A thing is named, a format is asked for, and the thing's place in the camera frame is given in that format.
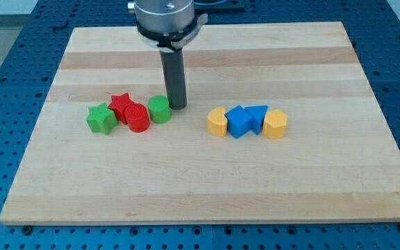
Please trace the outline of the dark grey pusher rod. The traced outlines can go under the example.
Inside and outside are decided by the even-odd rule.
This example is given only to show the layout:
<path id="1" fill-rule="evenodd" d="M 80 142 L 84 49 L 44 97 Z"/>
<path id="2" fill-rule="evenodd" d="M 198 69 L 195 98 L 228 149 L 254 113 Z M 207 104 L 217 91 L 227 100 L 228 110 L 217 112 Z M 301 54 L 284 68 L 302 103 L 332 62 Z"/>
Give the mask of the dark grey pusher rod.
<path id="1" fill-rule="evenodd" d="M 173 110 L 182 110 L 187 106 L 187 90 L 183 51 L 160 52 L 163 76 L 169 107 Z"/>

